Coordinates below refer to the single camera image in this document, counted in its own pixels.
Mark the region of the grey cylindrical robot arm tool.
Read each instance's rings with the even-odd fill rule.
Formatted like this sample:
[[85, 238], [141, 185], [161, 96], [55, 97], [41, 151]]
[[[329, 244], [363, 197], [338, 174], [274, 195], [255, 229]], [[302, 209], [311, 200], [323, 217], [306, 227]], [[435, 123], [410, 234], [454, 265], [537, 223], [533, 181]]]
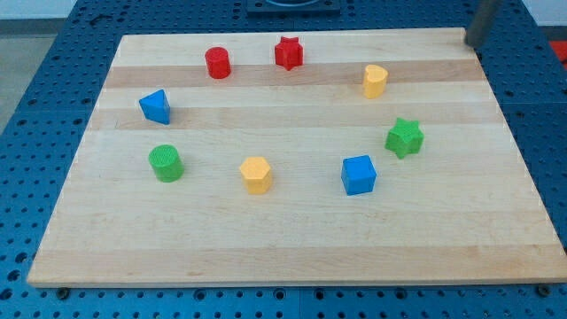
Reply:
[[467, 46], [478, 49], [485, 43], [502, 3], [502, 0], [478, 1], [478, 8], [464, 36]]

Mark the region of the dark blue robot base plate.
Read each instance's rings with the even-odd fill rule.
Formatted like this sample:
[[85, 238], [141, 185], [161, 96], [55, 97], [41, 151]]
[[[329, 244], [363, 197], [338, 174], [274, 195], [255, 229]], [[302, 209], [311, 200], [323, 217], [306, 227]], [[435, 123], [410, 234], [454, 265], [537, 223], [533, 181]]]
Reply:
[[340, 0], [246, 0], [247, 17], [272, 15], [296, 16], [301, 14], [324, 13], [338, 15], [341, 12]]

